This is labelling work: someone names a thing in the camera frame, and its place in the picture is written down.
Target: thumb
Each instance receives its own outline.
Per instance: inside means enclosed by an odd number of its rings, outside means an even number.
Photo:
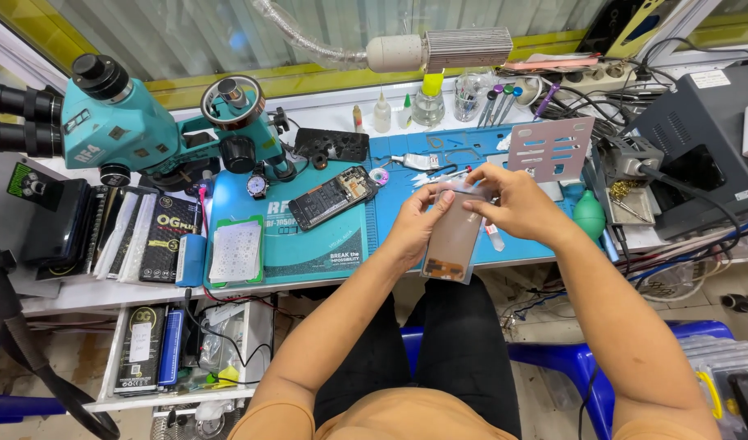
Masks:
[[[496,206],[482,200],[467,200],[464,202],[463,208],[475,214],[482,215],[492,222],[494,221],[494,217],[497,216]]]
[[[434,226],[442,216],[447,214],[447,210],[450,209],[450,205],[453,205],[454,199],[455,193],[450,190],[443,191],[442,194],[439,194],[433,207],[423,215],[423,218],[426,219],[427,225]]]

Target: vacuum hose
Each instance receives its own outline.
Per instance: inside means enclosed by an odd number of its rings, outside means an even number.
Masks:
[[[328,69],[357,70],[369,66],[365,50],[352,51],[333,47],[317,38],[304,35],[301,26],[281,6],[270,0],[251,0],[252,6],[282,32],[282,37],[294,48],[301,49],[315,63]]]
[[[7,277],[16,267],[9,251],[0,251],[0,345],[18,364],[40,378],[56,400],[89,432],[103,440],[117,440],[119,429],[108,413],[89,413],[83,405],[94,398],[57,376],[32,338],[21,304]]]

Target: floor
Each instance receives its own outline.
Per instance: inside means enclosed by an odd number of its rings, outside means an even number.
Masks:
[[[488,269],[480,271],[488,291],[499,312],[511,304],[508,297],[516,294],[512,280],[529,283],[545,271],[542,266],[523,266],[514,269]],[[422,294],[425,279],[403,278],[394,288],[399,320],[406,320],[411,308]],[[728,271],[709,278],[701,291],[678,303],[652,303],[664,319],[717,319],[730,326],[739,339],[748,340],[748,315],[736,315],[719,305],[719,297],[728,293],[748,295],[748,263],[734,265]],[[313,304],[302,301],[292,303],[293,313],[304,313]],[[573,316],[572,308],[563,298],[550,301],[541,308],[530,310],[524,322],[518,322],[506,332],[509,341],[576,342],[583,334]],[[53,334],[41,335],[41,345],[52,367],[65,379],[78,385],[89,395],[99,392],[110,334]],[[552,404],[545,383],[536,367],[513,363],[516,390],[520,405],[524,440],[575,440],[577,411],[558,411]],[[6,355],[0,356],[0,393],[46,397],[48,391],[35,378],[13,363]],[[121,430],[122,440],[149,440],[151,409],[129,409],[111,414]],[[594,431],[584,416],[584,440],[593,440]],[[54,438],[92,439],[69,416],[50,416],[43,420],[31,417],[17,425],[0,425],[0,440],[48,440]]]

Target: blue battery pack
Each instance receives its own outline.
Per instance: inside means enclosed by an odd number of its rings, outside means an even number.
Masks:
[[[206,237],[196,234],[182,235],[178,242],[176,286],[203,285],[203,266],[206,260]]]

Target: hand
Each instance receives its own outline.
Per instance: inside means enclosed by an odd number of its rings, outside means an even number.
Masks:
[[[436,185],[424,185],[409,197],[401,205],[396,221],[380,247],[380,251],[390,253],[404,272],[418,264],[426,254],[428,238],[431,236],[433,226],[453,204],[455,193],[444,191],[441,200],[426,212],[436,197]]]
[[[495,205],[468,200],[463,207],[486,217],[489,225],[493,223],[514,237],[536,240],[554,250],[565,237],[580,231],[524,171],[482,164],[466,176],[469,185],[478,181],[499,199]]]

